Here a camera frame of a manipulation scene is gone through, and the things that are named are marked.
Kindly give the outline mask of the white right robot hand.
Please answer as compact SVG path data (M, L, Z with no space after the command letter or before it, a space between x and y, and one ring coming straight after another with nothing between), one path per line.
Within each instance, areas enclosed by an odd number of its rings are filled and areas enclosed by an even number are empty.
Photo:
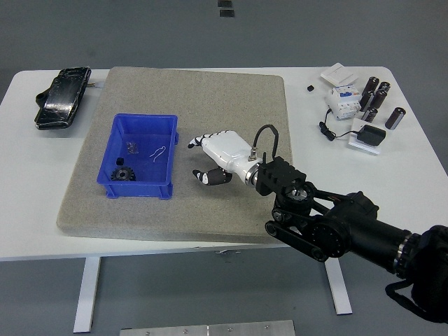
M261 159L256 149L232 130L197 136L188 144L189 148L199 146L218 165L203 172L195 169L192 173L207 186L229 183L233 174L238 175L247 186L255 187Z

